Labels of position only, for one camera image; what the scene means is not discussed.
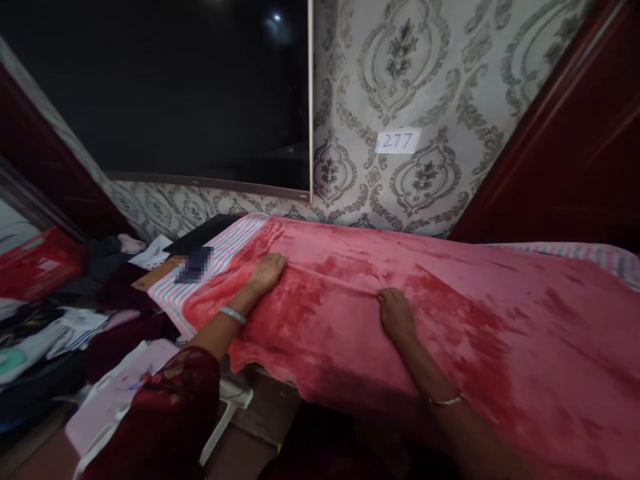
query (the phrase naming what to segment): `silver bangle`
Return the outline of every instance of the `silver bangle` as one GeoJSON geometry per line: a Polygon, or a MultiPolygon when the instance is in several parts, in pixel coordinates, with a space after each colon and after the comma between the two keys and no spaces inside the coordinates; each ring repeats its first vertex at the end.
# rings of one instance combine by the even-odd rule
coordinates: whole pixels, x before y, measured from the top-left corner
{"type": "Polygon", "coordinates": [[[456,398],[451,399],[451,400],[438,402],[438,401],[436,401],[436,400],[434,400],[432,398],[429,398],[429,402],[434,407],[450,407],[451,405],[455,405],[456,403],[461,402],[464,397],[465,396],[462,394],[462,392],[460,392],[456,398]]]}
{"type": "Polygon", "coordinates": [[[240,325],[245,325],[247,323],[246,318],[244,318],[242,315],[236,312],[236,310],[230,309],[226,305],[223,305],[222,307],[220,307],[220,311],[230,316],[232,319],[236,320],[236,322],[238,322],[240,325]]]}

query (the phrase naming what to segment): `damask wallpaper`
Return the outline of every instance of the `damask wallpaper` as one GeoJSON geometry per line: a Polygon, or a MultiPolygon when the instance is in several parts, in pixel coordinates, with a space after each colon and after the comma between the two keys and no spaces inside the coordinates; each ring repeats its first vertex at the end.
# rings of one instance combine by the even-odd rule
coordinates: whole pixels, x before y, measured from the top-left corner
{"type": "Polygon", "coordinates": [[[2,40],[0,60],[146,240],[252,211],[446,237],[589,5],[316,0],[313,203],[110,181],[2,40]],[[378,131],[409,126],[415,154],[374,152],[378,131]]]}

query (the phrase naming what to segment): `hand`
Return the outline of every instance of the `hand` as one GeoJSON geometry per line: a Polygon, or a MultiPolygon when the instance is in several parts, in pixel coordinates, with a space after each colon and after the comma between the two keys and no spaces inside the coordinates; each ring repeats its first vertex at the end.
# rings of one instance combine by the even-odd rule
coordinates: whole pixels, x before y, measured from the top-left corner
{"type": "Polygon", "coordinates": [[[378,290],[378,301],[382,327],[396,348],[416,340],[413,308],[404,292],[393,288],[378,290]]]}
{"type": "Polygon", "coordinates": [[[260,296],[266,294],[278,283],[280,273],[287,264],[287,258],[279,253],[270,253],[260,259],[247,282],[260,296]]]}

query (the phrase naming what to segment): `red patterned sleeve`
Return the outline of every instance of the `red patterned sleeve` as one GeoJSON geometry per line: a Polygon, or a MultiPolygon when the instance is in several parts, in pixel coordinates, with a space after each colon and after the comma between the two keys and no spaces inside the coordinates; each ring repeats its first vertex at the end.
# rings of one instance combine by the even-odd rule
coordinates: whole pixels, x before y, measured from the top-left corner
{"type": "Polygon", "coordinates": [[[219,386],[212,354],[180,350],[136,393],[83,480],[204,478],[199,460],[215,426],[219,386]]]}

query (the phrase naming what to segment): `number 277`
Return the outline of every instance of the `number 277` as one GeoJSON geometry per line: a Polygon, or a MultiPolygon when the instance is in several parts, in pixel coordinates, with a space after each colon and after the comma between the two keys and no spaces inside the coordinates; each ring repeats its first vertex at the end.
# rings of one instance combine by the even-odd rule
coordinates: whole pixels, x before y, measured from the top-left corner
{"type": "Polygon", "coordinates": [[[407,139],[407,141],[405,142],[404,146],[402,146],[402,148],[407,148],[407,145],[409,144],[409,140],[411,140],[411,136],[413,135],[412,133],[395,133],[394,135],[389,135],[389,134],[385,134],[387,137],[387,140],[385,142],[385,144],[383,145],[383,147],[395,147],[397,148],[398,143],[400,142],[400,137],[404,136],[408,136],[409,138],[407,139]],[[391,137],[396,137],[395,138],[395,145],[393,144],[391,137]]]}

